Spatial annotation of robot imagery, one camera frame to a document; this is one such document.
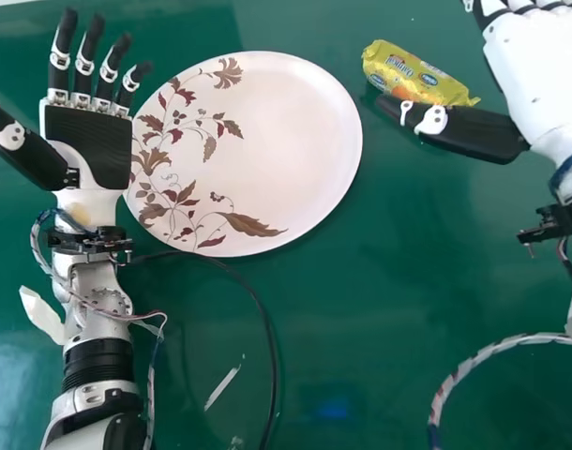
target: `black cable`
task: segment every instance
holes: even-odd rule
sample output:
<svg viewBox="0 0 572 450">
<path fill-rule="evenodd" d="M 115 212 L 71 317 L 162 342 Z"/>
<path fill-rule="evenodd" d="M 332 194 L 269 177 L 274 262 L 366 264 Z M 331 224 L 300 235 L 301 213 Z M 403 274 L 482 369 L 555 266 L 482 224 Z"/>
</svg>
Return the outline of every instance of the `black cable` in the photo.
<svg viewBox="0 0 572 450">
<path fill-rule="evenodd" d="M 565 270 L 567 271 L 567 274 L 569 275 L 572 281 L 572 262 L 567 257 L 567 240 L 568 237 L 564 237 L 559 241 L 559 244 L 557 246 L 557 254 L 559 255 L 559 259 L 563 263 Z"/>
<path fill-rule="evenodd" d="M 211 263 L 216 267 L 222 269 L 228 275 L 232 277 L 234 281 L 236 281 L 240 286 L 245 288 L 252 299 L 255 301 L 255 305 L 261 314 L 261 318 L 263 320 L 263 328 L 265 329 L 265 334 L 267 336 L 267 345 L 269 347 L 269 357 L 271 361 L 271 392 L 269 398 L 269 411 L 267 413 L 267 420 L 265 421 L 265 426 L 263 427 L 263 435 L 261 441 L 259 443 L 259 450 L 266 450 L 269 445 L 269 439 L 271 438 L 272 428 L 274 426 L 274 422 L 276 420 L 276 408 L 278 406 L 278 345 L 276 340 L 276 332 L 274 330 L 273 324 L 271 323 L 271 319 L 269 318 L 269 314 L 267 314 L 267 309 L 265 308 L 264 304 L 259 299 L 259 296 L 255 292 L 255 290 L 250 287 L 250 285 L 244 280 L 244 278 L 237 272 L 235 269 L 232 269 L 229 265 L 224 264 L 223 262 L 216 260 L 210 256 L 201 255 L 199 253 L 189 253 L 181 250 L 169 250 L 163 251 L 160 253 L 156 253 L 154 255 L 143 255 L 134 258 L 129 264 L 126 266 L 131 266 L 134 264 L 141 264 L 146 261 L 156 260 L 159 258 L 165 258 L 166 256 L 194 256 L 200 260 L 203 260 L 207 263 Z"/>
</svg>

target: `biscuit packet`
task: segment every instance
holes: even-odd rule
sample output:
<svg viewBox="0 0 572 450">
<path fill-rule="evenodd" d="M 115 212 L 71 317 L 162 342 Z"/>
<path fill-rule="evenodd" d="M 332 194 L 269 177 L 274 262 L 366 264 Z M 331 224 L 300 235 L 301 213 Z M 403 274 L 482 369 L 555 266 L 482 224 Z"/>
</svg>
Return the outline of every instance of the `biscuit packet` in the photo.
<svg viewBox="0 0 572 450">
<path fill-rule="evenodd" d="M 363 51 L 363 71 L 371 84 L 403 100 L 444 106 L 480 101 L 450 75 L 385 40 L 374 40 Z"/>
</svg>

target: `robotic hand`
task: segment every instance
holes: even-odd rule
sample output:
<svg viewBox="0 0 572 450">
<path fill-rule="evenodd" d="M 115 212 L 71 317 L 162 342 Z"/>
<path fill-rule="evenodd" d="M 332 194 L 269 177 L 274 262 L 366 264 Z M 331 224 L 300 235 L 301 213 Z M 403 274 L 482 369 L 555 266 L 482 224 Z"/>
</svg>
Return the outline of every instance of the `robotic hand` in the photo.
<svg viewBox="0 0 572 450">
<path fill-rule="evenodd" d="M 142 63 L 128 70 L 113 97 L 131 41 L 124 34 L 104 58 L 92 95 L 93 60 L 104 28 L 104 20 L 95 16 L 78 50 L 70 93 L 69 49 L 77 19 L 75 11 L 66 10 L 54 35 L 48 92 L 39 105 L 41 136 L 0 107 L 0 156 L 34 184 L 52 191 L 57 211 L 63 211 L 48 230 L 52 267 L 38 247 L 39 227 L 49 213 L 41 215 L 31 239 L 38 262 L 53 278 L 65 323 L 37 293 L 20 290 L 32 322 L 64 345 L 62 394 L 53 403 L 40 448 L 148 449 L 153 403 L 149 396 L 147 425 L 140 418 L 143 401 L 134 382 L 128 324 L 162 314 L 132 315 L 131 301 L 115 278 L 114 261 L 117 253 L 125 252 L 128 258 L 131 252 L 125 231 L 115 226 L 115 207 L 129 182 L 128 110 L 151 66 Z"/>
<path fill-rule="evenodd" d="M 505 164 L 530 149 L 551 159 L 550 188 L 560 204 L 571 204 L 572 89 L 562 86 L 572 80 L 572 0 L 565 2 L 462 0 L 486 40 L 510 117 L 390 96 L 380 106 L 421 139 L 466 156 Z"/>
</svg>

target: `plate rim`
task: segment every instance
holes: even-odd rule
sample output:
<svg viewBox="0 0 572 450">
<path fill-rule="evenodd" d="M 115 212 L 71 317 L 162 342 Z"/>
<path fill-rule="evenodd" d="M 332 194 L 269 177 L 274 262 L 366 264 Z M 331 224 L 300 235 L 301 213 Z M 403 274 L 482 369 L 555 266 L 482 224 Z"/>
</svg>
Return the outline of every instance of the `plate rim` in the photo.
<svg viewBox="0 0 572 450">
<path fill-rule="evenodd" d="M 351 94 L 349 93 L 349 91 L 346 89 L 346 87 L 344 87 L 344 84 L 342 84 L 342 82 L 340 82 L 340 80 L 338 78 L 336 78 L 332 73 L 330 73 L 329 71 L 327 71 L 325 68 L 319 66 L 318 64 L 315 64 L 312 61 L 309 61 L 308 59 L 305 58 L 301 58 L 300 56 L 296 56 L 293 54 L 289 54 L 289 53 L 284 53 L 284 52 L 272 52 L 272 51 L 263 51 L 263 50 L 252 50 L 252 51 L 242 51 L 242 52 L 231 52 L 231 53 L 226 53 L 226 54 L 222 54 L 222 55 L 218 55 L 218 56 L 213 56 L 211 58 L 207 58 L 204 61 L 201 61 L 199 63 L 196 63 L 190 67 L 185 68 L 184 70 L 181 70 L 180 72 L 176 73 L 175 75 L 173 75 L 174 77 L 177 77 L 179 75 L 181 75 L 184 72 L 187 72 L 189 70 L 192 70 L 198 66 L 201 66 L 203 64 L 206 63 L 210 63 L 213 61 L 217 61 L 221 58 L 230 58 L 230 57 L 238 57 L 238 56 L 243 56 L 243 55 L 261 55 L 263 56 L 264 54 L 270 54 L 272 56 L 278 57 L 278 58 L 285 58 L 285 59 L 291 59 L 291 60 L 295 60 L 298 61 L 300 63 L 306 64 L 306 65 L 310 65 L 312 67 L 314 67 L 315 70 L 319 70 L 319 72 L 321 72 L 323 74 L 323 76 L 331 79 L 333 82 L 336 82 L 336 85 L 339 87 L 339 89 L 342 91 L 342 99 L 345 102 L 349 102 L 350 106 L 352 107 L 352 111 L 355 111 L 354 114 L 354 122 L 351 123 L 351 127 L 353 128 L 353 134 L 354 134 L 354 138 L 357 142 L 357 145 L 354 148 L 354 165 L 351 166 L 351 170 L 347 176 L 347 178 L 342 182 L 342 185 L 345 187 L 341 193 L 339 193 L 338 195 L 335 195 L 334 202 L 330 202 L 329 206 L 325 208 L 326 212 L 322 212 L 320 215 L 318 215 L 318 217 L 320 217 L 317 221 L 314 221 L 315 223 L 313 223 L 312 225 L 309 225 L 307 227 L 302 227 L 301 230 L 299 232 L 294 232 L 293 234 L 289 235 L 289 238 L 286 241 L 279 241 L 279 240 L 271 240 L 271 241 L 267 241 L 267 244 L 271 244 L 271 243 L 276 243 L 274 245 L 265 245 L 265 248 L 260 248 L 260 249 L 255 249 L 253 251 L 247 251 L 247 252 L 242 252 L 239 253 L 237 255 L 235 254 L 214 254 L 212 257 L 213 258 L 241 258 L 241 257 L 246 257 L 246 256 L 253 256 L 253 255 L 259 255 L 262 253 L 266 253 L 269 251 L 273 251 L 276 250 L 278 248 L 282 248 L 284 246 L 287 246 L 288 244 L 291 244 L 292 242 L 296 241 L 297 239 L 301 238 L 302 236 L 304 236 L 305 234 L 311 232 L 314 228 L 316 228 L 317 226 L 319 226 L 321 223 L 323 223 L 338 207 L 339 205 L 342 203 L 342 200 L 344 199 L 344 197 L 346 196 L 346 194 L 349 192 L 349 190 L 351 189 L 351 186 L 353 185 L 354 179 L 357 176 L 357 173 L 359 172 L 359 166 L 361 165 L 361 158 L 363 156 L 363 124 L 361 122 L 361 115 L 359 114 L 359 110 L 356 107 L 356 104 L 354 103 L 353 97 L 351 96 Z M 150 98 L 153 98 L 156 93 L 158 91 L 160 91 L 163 86 L 165 86 L 165 84 L 167 84 L 168 81 L 163 82 L 143 103 L 143 105 L 139 108 L 139 110 L 137 112 L 134 113 L 133 117 L 135 118 L 136 116 L 141 114 L 141 110 L 143 109 L 144 105 L 149 101 Z M 126 190 L 124 190 L 122 197 L 124 199 L 124 202 L 126 204 L 126 206 L 128 207 L 129 212 L 132 214 L 132 216 L 136 219 L 136 216 L 134 214 L 134 212 L 132 211 L 132 208 L 129 205 L 128 202 L 128 188 L 126 188 Z M 183 250 L 182 248 L 178 248 L 178 247 L 174 247 L 172 244 L 166 243 L 164 241 L 162 241 L 161 239 L 159 239 L 158 237 L 156 237 L 154 234 L 152 234 L 148 229 L 145 229 L 152 237 L 154 237 L 155 239 L 157 239 L 159 242 L 161 242 L 162 244 L 174 248 L 176 250 L 179 251 L 183 251 L 185 253 L 197 253 L 197 254 L 201 254 L 204 256 L 211 256 L 211 255 L 207 255 L 205 253 L 205 251 L 190 251 L 190 250 Z"/>
</svg>

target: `white plate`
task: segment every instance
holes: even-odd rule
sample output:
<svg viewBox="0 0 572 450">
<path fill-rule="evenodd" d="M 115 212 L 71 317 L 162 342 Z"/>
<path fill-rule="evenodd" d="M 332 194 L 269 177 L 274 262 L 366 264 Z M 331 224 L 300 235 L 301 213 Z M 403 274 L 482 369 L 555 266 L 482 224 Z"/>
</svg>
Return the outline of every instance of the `white plate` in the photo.
<svg viewBox="0 0 572 450">
<path fill-rule="evenodd" d="M 353 182 L 361 120 L 342 85 L 288 54 L 240 52 L 163 84 L 134 117 L 124 194 L 156 238 L 232 257 L 293 241 Z"/>
</svg>

